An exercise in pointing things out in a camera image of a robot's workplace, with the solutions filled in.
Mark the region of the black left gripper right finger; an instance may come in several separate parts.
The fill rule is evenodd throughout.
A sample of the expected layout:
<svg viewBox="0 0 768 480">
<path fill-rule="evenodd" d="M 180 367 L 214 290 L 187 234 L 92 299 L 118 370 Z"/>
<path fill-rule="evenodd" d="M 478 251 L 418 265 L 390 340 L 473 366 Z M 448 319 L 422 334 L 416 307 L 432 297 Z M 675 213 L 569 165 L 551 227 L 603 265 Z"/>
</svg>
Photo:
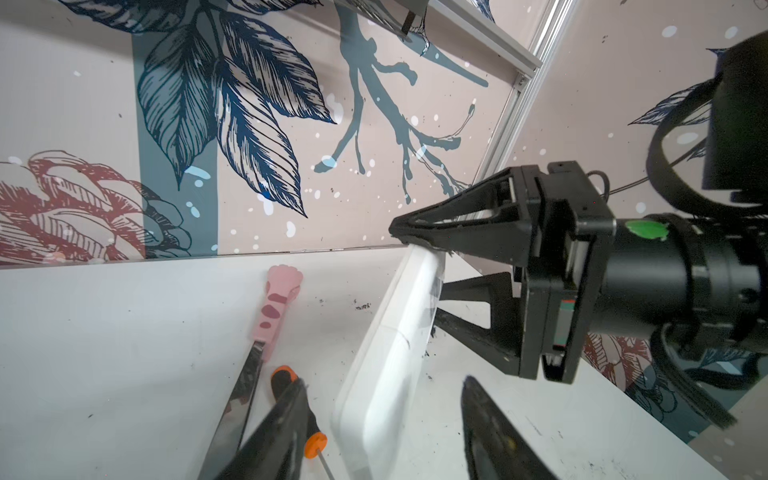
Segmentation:
<svg viewBox="0 0 768 480">
<path fill-rule="evenodd" d="M 470 479 L 556 479 L 473 376 L 463 382 L 461 412 Z"/>
</svg>

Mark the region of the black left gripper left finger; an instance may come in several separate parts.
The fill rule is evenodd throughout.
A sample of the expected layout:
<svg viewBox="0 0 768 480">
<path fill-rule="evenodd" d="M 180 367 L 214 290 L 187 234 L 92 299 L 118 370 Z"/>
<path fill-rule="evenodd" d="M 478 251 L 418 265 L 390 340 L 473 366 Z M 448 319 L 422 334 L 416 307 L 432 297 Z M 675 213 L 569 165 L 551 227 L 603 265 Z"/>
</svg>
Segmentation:
<svg viewBox="0 0 768 480">
<path fill-rule="evenodd" d="M 297 480 L 301 475 L 306 408 L 304 382 L 291 384 L 216 480 Z"/>
</svg>

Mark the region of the orange black screwdriver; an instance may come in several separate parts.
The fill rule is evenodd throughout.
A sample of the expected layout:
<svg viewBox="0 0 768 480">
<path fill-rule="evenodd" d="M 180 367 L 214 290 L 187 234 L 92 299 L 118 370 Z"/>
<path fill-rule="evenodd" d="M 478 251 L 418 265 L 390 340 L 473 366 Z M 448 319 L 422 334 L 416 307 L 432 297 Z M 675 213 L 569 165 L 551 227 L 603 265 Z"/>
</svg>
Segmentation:
<svg viewBox="0 0 768 480">
<path fill-rule="evenodd" d="M 270 386 L 273 397 L 278 401 L 288 387 L 299 380 L 299 376 L 287 365 L 276 368 L 270 377 Z M 317 459 L 323 467 L 326 476 L 334 480 L 327 461 L 323 456 L 323 451 L 328 445 L 328 437 L 321 431 L 317 424 L 317 419 L 310 407 L 306 408 L 306 428 L 303 440 L 303 455 L 306 459 Z"/>
</svg>

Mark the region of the white remote control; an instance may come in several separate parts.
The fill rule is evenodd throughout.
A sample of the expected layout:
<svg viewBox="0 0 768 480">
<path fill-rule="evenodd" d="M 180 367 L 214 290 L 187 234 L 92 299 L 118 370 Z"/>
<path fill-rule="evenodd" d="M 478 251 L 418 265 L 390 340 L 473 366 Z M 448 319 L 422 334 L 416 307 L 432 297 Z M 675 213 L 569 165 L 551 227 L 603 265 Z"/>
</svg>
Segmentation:
<svg viewBox="0 0 768 480">
<path fill-rule="evenodd" d="M 351 479 L 397 463 L 445 277 L 446 255 L 406 249 L 335 401 L 331 427 Z"/>
</svg>

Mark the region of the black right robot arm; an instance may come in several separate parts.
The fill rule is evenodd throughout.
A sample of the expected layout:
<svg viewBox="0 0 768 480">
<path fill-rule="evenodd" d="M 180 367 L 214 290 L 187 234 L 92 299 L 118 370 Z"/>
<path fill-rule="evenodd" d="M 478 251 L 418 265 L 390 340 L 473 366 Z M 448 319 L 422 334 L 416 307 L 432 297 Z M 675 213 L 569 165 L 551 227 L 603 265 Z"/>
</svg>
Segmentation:
<svg viewBox="0 0 768 480">
<path fill-rule="evenodd" d="M 725 50 L 714 76 L 674 103 L 646 158 L 664 214 L 618 219 L 574 161 L 511 167 L 395 218 L 396 239 L 506 265 L 449 283 L 485 302 L 488 328 L 436 325 L 505 374 L 571 383 L 587 337 L 649 341 L 673 388 L 715 426 L 707 392 L 748 388 L 767 353 L 767 37 Z"/>
</svg>

